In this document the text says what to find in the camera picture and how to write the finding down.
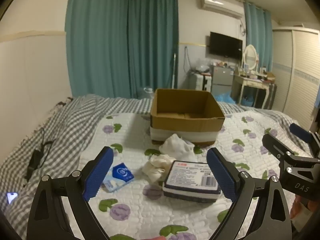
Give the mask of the right hand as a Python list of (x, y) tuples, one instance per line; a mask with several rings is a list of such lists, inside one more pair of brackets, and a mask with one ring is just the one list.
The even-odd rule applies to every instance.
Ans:
[[(290, 218), (291, 219), (295, 218), (296, 215), (298, 215), (301, 212), (302, 206), (303, 206), (302, 200), (303, 200), (303, 198), (301, 196), (295, 195), (295, 200), (292, 204), (292, 208), (290, 211)], [(318, 202), (314, 202), (311, 200), (307, 201), (307, 209), (308, 210), (313, 212), (317, 209), (317, 206), (318, 206)]]

